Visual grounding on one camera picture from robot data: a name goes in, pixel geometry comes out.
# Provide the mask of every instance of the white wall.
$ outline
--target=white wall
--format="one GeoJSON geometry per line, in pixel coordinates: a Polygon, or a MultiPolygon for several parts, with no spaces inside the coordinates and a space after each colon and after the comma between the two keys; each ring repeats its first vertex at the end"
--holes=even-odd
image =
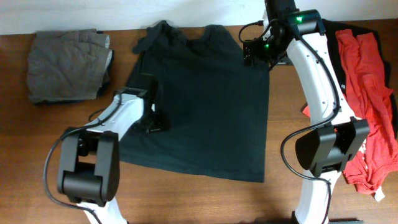
{"type": "MultiPolygon", "coordinates": [[[[334,21],[398,17],[398,0],[296,0],[334,21]]],[[[161,19],[180,27],[243,25],[262,18],[264,0],[0,0],[0,34],[38,30],[139,29],[161,19]]]]}

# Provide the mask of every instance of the folded gray cloth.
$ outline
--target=folded gray cloth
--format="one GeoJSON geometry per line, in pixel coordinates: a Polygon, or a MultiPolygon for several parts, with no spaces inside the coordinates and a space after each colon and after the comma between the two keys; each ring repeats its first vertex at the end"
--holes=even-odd
{"type": "Polygon", "coordinates": [[[34,103],[95,99],[109,81],[110,39],[95,29],[38,32],[28,57],[27,84],[34,103]]]}

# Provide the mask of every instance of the green light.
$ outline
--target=green light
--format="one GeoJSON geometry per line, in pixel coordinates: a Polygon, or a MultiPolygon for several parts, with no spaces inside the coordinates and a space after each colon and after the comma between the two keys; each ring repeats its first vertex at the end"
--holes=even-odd
{"type": "Polygon", "coordinates": [[[303,22],[303,17],[302,16],[298,16],[296,17],[297,22],[303,22]]]}

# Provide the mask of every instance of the red fabric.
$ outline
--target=red fabric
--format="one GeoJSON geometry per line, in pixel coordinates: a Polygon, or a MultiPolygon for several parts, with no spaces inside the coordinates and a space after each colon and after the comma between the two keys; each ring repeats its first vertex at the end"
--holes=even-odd
{"type": "Polygon", "coordinates": [[[336,32],[341,64],[346,73],[346,97],[355,115],[366,118],[370,133],[366,151],[358,152],[343,172],[358,192],[371,194],[389,172],[398,170],[398,143],[392,128],[392,90],[384,86],[384,65],[372,33],[353,36],[336,32]]]}

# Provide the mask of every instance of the wooden table top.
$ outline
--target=wooden table top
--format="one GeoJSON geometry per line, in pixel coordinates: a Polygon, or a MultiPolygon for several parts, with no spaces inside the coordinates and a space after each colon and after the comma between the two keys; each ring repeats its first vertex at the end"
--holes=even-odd
{"type": "MultiPolygon", "coordinates": [[[[391,87],[398,90],[398,20],[350,22],[379,31],[384,58],[392,64],[391,87]]],[[[236,38],[241,27],[227,27],[236,38]]],[[[255,37],[261,28],[246,35],[255,37]]],[[[191,38],[204,28],[182,29],[191,38]]],[[[0,36],[0,219],[1,223],[89,223],[85,214],[52,203],[44,194],[42,171],[49,147],[68,126],[81,126],[93,111],[106,107],[112,92],[124,86],[137,55],[131,51],[144,30],[107,31],[115,50],[111,85],[106,95],[71,105],[34,106],[26,84],[27,56],[34,35],[0,36]]],[[[305,97],[294,67],[271,73],[263,184],[178,174],[121,163],[117,199],[130,223],[238,223],[256,218],[289,218],[299,202],[302,179],[283,164],[283,138],[309,125],[300,108],[305,97]]],[[[287,160],[298,170],[293,139],[287,160]]],[[[49,184],[56,193],[58,149],[49,168],[49,184]]],[[[367,223],[398,222],[398,173],[382,185],[386,198],[377,203],[340,178],[333,192],[329,217],[358,218],[367,223]]]]}

